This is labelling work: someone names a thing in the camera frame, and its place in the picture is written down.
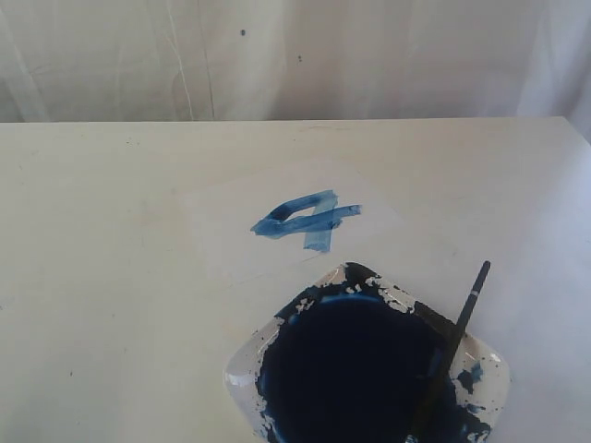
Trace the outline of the white paper sheet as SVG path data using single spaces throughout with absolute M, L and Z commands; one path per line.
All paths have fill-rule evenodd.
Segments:
M 354 165 L 313 159 L 188 193 L 188 226 L 207 280 L 315 281 L 405 226 L 383 191 Z

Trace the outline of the white backdrop cloth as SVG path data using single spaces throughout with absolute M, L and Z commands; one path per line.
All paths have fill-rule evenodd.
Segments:
M 1 115 L 193 121 L 590 111 L 586 1 L 5 1 Z

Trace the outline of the black paintbrush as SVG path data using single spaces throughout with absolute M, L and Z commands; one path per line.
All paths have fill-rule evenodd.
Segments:
M 445 379 L 452 365 L 454 356 L 457 353 L 461 339 L 465 334 L 467 324 L 469 323 L 470 318 L 473 314 L 476 302 L 478 300 L 478 297 L 480 296 L 486 278 L 488 277 L 490 267 L 490 261 L 485 260 L 479 270 L 479 273 L 476 276 L 476 280 L 472 286 L 469 295 L 467 296 L 463 309 L 459 317 L 457 318 L 455 326 L 452 330 L 452 334 L 450 336 L 450 339 L 448 340 L 447 348 L 440 359 L 440 364 L 437 368 L 437 372 L 431 379 L 431 383 L 423 400 L 416 407 L 413 421 L 410 426 L 409 432 L 406 438 L 404 439 L 404 443 L 419 442 L 423 437 L 423 434 L 426 432 L 426 429 L 428 428 L 434 405 L 437 402 L 440 396 L 440 392 L 443 389 Z

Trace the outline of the white square paint dish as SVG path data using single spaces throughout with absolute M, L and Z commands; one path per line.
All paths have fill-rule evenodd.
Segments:
M 347 262 L 256 331 L 224 383 L 266 442 L 404 442 L 456 321 Z M 488 440 L 510 382 L 466 327 L 419 442 Z

